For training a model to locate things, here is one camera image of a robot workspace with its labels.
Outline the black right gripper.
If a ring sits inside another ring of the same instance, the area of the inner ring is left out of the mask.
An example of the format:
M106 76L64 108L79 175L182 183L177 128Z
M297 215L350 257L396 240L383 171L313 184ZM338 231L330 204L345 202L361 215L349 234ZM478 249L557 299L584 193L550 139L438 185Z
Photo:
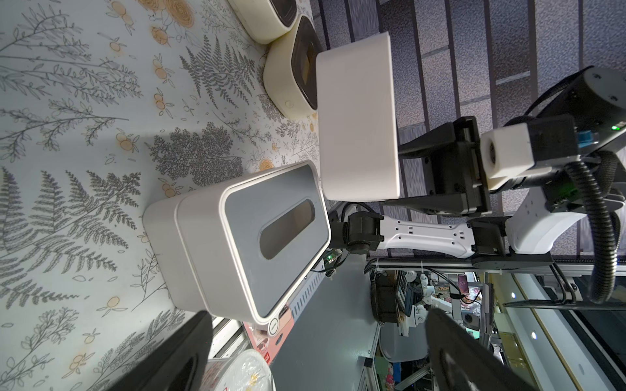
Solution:
M475 117L460 117L403 143L398 155L423 160L426 194L386 200L385 205L447 217L492 213Z

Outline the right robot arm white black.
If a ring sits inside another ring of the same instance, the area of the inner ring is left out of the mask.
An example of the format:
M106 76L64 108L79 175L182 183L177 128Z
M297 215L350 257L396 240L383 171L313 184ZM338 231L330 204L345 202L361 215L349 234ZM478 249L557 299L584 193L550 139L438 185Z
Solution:
M562 233L582 219L595 264L618 261L625 205L625 75L588 67L548 89L525 114L479 133L474 117L408 143L402 160L423 162L425 195L395 205L453 218L415 223L365 206L331 213L330 247L351 253L412 249L468 259L478 268L547 266Z

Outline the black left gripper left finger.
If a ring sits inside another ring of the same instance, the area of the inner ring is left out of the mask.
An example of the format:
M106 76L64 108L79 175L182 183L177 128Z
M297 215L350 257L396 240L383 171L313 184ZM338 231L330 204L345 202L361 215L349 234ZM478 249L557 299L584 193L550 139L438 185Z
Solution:
M198 390L212 340L212 317L200 311L111 389Z

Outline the grey lid tissue box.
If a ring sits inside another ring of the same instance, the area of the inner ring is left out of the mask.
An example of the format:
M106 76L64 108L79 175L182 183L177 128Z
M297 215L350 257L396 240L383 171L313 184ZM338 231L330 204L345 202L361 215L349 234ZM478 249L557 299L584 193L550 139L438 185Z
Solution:
M373 35L316 58L320 175L329 200L401 194L391 37Z
M331 236L311 161L159 200L143 225L179 309L259 325L277 317Z

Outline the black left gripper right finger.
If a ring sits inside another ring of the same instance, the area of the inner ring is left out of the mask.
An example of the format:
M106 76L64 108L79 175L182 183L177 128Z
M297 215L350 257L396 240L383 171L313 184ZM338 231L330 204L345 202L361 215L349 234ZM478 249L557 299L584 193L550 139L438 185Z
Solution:
M440 390L532 390L444 311L425 321L430 364Z

